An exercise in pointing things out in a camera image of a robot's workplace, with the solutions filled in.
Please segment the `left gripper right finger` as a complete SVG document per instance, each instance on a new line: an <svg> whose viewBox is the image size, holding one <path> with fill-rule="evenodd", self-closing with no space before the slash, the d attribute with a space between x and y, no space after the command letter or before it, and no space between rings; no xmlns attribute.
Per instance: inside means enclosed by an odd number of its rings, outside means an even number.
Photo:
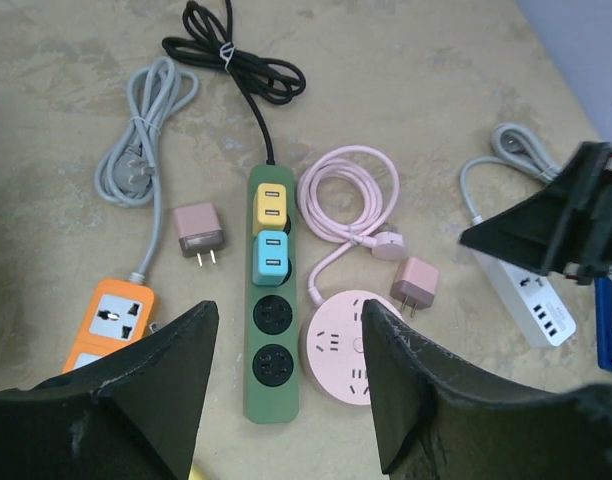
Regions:
<svg viewBox="0 0 612 480"><path fill-rule="evenodd" d="M612 384L550 393L487 372L377 300L362 310L381 470L391 479L612 479Z"/></svg>

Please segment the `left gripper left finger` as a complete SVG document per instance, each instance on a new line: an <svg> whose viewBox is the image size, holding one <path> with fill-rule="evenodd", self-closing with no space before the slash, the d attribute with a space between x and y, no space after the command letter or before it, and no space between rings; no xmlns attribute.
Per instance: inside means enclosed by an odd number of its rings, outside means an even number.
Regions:
<svg viewBox="0 0 612 480"><path fill-rule="evenodd" d="M219 313L155 333L30 390L0 391L0 479L186 479Z"/></svg>

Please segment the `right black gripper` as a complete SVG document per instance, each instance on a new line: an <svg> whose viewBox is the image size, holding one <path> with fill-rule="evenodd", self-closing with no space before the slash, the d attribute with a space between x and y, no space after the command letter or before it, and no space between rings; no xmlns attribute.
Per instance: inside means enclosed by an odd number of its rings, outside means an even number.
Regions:
<svg viewBox="0 0 612 480"><path fill-rule="evenodd" d="M540 192L465 230L459 243L581 285L612 267L612 144L583 142Z"/></svg>

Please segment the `teal usb charger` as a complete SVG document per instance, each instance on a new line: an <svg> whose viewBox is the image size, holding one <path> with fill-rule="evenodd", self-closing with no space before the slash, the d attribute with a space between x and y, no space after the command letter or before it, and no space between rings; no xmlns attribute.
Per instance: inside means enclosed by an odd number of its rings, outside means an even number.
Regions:
<svg viewBox="0 0 612 480"><path fill-rule="evenodd" d="M252 281L258 286L279 286L288 274L288 236L262 230L253 244Z"/></svg>

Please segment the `yellow usb charger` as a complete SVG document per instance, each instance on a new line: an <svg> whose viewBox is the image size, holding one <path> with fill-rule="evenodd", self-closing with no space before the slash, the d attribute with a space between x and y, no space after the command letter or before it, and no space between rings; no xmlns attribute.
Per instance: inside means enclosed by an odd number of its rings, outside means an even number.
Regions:
<svg viewBox="0 0 612 480"><path fill-rule="evenodd" d="M279 183L260 183L255 191L252 210L252 234L283 231L287 223L287 190Z"/></svg>

